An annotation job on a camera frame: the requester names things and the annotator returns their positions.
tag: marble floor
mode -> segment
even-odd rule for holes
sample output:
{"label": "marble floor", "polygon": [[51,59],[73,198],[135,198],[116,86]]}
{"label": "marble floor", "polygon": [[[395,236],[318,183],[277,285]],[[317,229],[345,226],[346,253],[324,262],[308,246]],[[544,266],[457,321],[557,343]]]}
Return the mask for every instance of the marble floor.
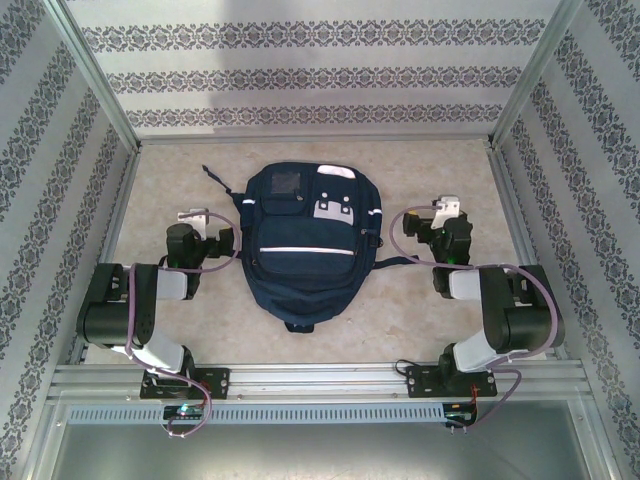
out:
{"label": "marble floor", "polygon": [[[143,147],[114,261],[155,263],[166,253],[165,230],[176,213],[208,207],[238,221],[224,190],[202,171],[206,164],[235,191],[265,165],[306,160],[353,166],[376,184],[391,219],[410,205],[453,193],[473,223],[473,263],[516,262],[482,141],[232,143]],[[209,225],[211,233],[223,227]],[[425,245],[396,235],[403,248],[431,259]],[[390,242],[378,259],[395,254]],[[208,260],[206,266],[222,260]],[[310,335],[290,334],[253,300],[240,262],[202,278],[192,301],[158,303],[156,326],[187,345],[198,363],[387,362],[436,360],[451,342],[481,328],[480,304],[445,300],[429,268],[400,266],[372,272],[352,304]],[[87,363],[128,363],[91,347]]]}

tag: navy blue backpack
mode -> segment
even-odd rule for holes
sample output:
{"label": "navy blue backpack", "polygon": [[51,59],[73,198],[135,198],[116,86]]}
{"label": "navy blue backpack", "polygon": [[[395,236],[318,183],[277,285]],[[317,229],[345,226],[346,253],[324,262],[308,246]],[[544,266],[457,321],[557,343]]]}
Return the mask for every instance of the navy blue backpack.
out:
{"label": "navy blue backpack", "polygon": [[410,263],[394,257],[376,264],[380,194],[354,168],[275,163],[249,180],[244,195],[225,188],[240,212],[253,296],[290,332],[310,333],[341,313],[372,269]]}

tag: wallpaper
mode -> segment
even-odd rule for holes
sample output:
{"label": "wallpaper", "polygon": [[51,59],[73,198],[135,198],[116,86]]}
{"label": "wallpaper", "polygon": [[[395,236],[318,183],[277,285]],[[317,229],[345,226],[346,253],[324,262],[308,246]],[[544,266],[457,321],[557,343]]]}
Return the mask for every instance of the wallpaper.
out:
{"label": "wallpaper", "polygon": [[624,478],[640,477],[639,13],[585,2],[502,145]]}
{"label": "wallpaper", "polygon": [[0,6],[0,479],[19,478],[130,152],[35,0]]}
{"label": "wallpaper", "polygon": [[558,0],[67,0],[141,137],[492,131]]}

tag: black mounting plate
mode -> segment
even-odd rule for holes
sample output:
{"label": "black mounting plate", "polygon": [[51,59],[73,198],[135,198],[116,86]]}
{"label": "black mounting plate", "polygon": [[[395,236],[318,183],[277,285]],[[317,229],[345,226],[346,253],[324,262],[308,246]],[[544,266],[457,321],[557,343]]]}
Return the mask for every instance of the black mounting plate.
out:
{"label": "black mounting plate", "polygon": [[[211,398],[226,400],[229,391],[228,368],[196,368],[193,380],[208,387]],[[140,387],[140,398],[143,400],[202,400],[204,394],[200,389],[189,387],[184,382],[158,379],[145,370]]]}
{"label": "black mounting plate", "polygon": [[457,372],[445,383],[441,372],[437,365],[406,367],[409,398],[471,397],[473,385],[477,388],[478,397],[495,397],[498,394],[492,373]]}

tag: white reflective stripe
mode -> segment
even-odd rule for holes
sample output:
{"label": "white reflective stripe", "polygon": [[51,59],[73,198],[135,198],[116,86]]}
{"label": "white reflective stripe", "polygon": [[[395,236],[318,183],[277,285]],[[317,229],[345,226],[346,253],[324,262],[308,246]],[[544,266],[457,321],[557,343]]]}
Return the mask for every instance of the white reflective stripe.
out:
{"label": "white reflective stripe", "polygon": [[316,248],[316,247],[266,247],[261,248],[261,252],[278,253],[336,253],[339,255],[354,255],[351,250],[340,250],[337,248]]}
{"label": "white reflective stripe", "polygon": [[318,173],[324,173],[325,175],[337,175],[344,178],[356,178],[356,174],[353,170],[345,167],[336,167],[335,165],[320,165],[318,167]]}

